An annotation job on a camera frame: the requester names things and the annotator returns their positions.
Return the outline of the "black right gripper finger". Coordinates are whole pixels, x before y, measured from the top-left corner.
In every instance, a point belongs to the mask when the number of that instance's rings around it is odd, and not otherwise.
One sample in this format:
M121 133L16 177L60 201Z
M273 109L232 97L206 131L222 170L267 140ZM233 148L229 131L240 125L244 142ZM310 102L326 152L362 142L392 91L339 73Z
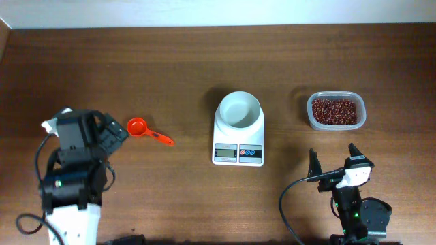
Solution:
M308 168L308 174L307 177L308 182L316 182L318 181L319 177L323 174L320 161L317 157L316 151L314 149L309 150L309 168Z
M350 143L348 145L348 150L351 159L361 159L363 157L363 154L359 151L359 149L357 149L357 147L353 143Z

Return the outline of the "orange measuring scoop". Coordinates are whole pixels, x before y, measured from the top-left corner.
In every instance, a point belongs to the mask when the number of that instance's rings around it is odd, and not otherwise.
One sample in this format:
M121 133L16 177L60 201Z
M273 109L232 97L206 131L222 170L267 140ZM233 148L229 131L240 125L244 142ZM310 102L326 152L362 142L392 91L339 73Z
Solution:
M160 134L158 132L152 131L148 128L146 121L143 118L133 118L129 120L127 123L127 132L132 137L142 137L142 136L150 136L151 138L165 144L168 146L174 146L175 141L171 138Z

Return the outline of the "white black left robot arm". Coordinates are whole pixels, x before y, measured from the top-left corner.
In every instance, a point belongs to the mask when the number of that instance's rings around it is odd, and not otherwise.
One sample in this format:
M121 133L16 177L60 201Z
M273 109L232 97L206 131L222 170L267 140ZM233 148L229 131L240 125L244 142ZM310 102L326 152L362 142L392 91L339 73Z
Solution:
M39 185L51 244L96 244L109 157L128 132L109 114L65 108L41 126L59 139Z

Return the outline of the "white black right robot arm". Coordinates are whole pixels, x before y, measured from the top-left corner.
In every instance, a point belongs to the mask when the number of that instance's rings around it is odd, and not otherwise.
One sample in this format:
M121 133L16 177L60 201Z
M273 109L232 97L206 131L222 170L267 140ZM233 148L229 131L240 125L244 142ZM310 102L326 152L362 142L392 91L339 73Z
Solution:
M379 244L387 236L392 207L373 197L362 198L359 188L370 180L374 163L351 143L344 166L323 172L314 149L309 150L309 182L318 183L318 191L332 193L330 207L337 210L343 233L332 235L329 244Z

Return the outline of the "white digital kitchen scale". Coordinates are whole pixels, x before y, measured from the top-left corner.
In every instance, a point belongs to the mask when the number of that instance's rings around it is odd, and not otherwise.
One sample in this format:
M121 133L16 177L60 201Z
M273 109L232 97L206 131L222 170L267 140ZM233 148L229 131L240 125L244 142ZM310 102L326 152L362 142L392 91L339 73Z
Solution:
M214 120L212 162L215 165L263 166L265 125L262 109L254 125L242 129L225 124L218 109Z

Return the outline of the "clear plastic food container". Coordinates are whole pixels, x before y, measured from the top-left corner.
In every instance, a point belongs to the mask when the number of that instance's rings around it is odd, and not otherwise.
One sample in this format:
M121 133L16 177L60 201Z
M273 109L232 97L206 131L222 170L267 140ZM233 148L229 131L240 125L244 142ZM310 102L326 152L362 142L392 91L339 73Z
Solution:
M360 95L349 91L322 91L307 101L309 124L318 131L349 131L359 129L367 120L367 111Z

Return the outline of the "red adzuki beans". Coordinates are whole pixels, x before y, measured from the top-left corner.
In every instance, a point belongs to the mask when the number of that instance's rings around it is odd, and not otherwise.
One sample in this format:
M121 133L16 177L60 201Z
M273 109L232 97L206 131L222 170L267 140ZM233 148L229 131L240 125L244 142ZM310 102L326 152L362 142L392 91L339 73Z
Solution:
M314 119L323 125L355 125L356 104L347 99L315 99L311 102Z

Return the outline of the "white plastic bowl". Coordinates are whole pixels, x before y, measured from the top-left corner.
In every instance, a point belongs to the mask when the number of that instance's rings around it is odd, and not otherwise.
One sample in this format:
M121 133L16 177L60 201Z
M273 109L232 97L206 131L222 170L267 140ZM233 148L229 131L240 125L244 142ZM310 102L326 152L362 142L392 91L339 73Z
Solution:
M260 117L261 107L252 94L236 91L223 98L218 110L225 124L242 129L254 125Z

